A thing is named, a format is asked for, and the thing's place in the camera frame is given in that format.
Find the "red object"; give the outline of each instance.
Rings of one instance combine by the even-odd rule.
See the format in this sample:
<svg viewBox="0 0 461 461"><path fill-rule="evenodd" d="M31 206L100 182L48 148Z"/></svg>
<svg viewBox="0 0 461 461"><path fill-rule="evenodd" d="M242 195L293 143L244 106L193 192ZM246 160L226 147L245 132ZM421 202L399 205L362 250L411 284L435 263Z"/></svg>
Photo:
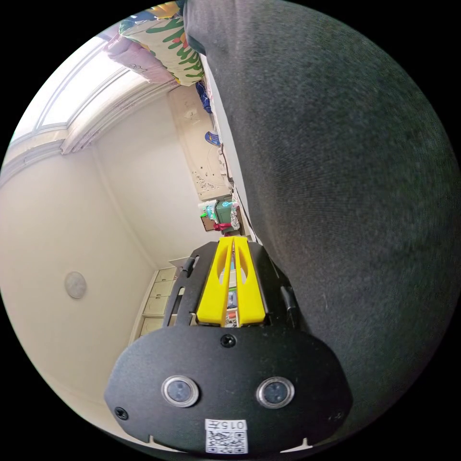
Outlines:
<svg viewBox="0 0 461 461"><path fill-rule="evenodd" d="M231 223L225 223L225 224L214 223L213 227L215 228L216 231L223 231L224 229L232 227L232 224Z"/></svg>

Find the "yellow plastic bracket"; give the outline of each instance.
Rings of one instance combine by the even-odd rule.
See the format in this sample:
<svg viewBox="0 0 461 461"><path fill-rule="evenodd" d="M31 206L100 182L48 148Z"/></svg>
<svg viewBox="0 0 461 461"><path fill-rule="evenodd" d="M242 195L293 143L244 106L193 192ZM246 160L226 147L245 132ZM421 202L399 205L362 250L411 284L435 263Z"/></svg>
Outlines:
<svg viewBox="0 0 461 461"><path fill-rule="evenodd" d="M235 269L237 275L237 305L240 325L261 323L266 317L255 267L246 237L234 237ZM242 270L246 275L243 282Z"/></svg>
<svg viewBox="0 0 461 461"><path fill-rule="evenodd" d="M219 240L202 299L197 309L197 320L200 323L217 324L221 327L225 325L233 243L233 237L223 237ZM223 269L221 285L219 277Z"/></svg>

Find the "black metal plate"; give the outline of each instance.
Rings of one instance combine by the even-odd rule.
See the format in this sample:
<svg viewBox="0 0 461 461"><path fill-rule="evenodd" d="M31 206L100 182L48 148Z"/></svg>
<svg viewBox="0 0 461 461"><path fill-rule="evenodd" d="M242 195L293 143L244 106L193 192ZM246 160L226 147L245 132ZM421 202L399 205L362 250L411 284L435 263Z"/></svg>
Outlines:
<svg viewBox="0 0 461 461"><path fill-rule="evenodd" d="M200 303L217 247L217 242L208 242L192 252L188 264L181 271L171 290L165 309L164 327L170 323L171 314L175 309L177 309L176 325L190 325L191 313L197 310ZM193 267L192 262L196 257L199 259ZM181 300L178 300L181 288L184 288L184 294Z"/></svg>
<svg viewBox="0 0 461 461"><path fill-rule="evenodd" d="M220 344L228 333L237 340L232 348ZM197 383L194 406L177 408L162 397L161 385L172 375ZM258 385L272 376L295 386L292 402L276 410L255 397ZM205 419L246 420L249 453L260 454L295 447L304 437L310 444L328 438L352 405L333 352L307 333L277 326L153 331L119 357L105 399L113 413L126 410L126 421L116 419L129 435L144 442L152 435L162 445L196 454L205 452Z"/></svg>

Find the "screw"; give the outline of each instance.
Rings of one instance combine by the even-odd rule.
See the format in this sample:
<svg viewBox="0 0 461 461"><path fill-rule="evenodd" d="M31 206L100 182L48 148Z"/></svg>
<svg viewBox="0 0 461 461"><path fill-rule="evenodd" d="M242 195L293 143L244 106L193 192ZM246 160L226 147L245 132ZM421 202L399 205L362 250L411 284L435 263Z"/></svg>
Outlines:
<svg viewBox="0 0 461 461"><path fill-rule="evenodd" d="M237 341L235 337L230 334L224 335L221 338L221 346L226 347L226 348L234 347L236 342Z"/></svg>
<svg viewBox="0 0 461 461"><path fill-rule="evenodd" d="M122 421L126 421L128 419L128 413L122 407L115 408L115 415Z"/></svg>

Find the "gray fabric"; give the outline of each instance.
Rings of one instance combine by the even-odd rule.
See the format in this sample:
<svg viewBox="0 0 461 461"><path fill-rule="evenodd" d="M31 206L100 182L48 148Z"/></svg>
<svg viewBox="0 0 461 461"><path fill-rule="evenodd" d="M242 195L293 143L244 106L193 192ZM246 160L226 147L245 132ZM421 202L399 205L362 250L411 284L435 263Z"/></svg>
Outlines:
<svg viewBox="0 0 461 461"><path fill-rule="evenodd" d="M332 18L279 0L188 0L256 234L354 396L336 437L382 414L460 293L460 173L405 71Z"/></svg>

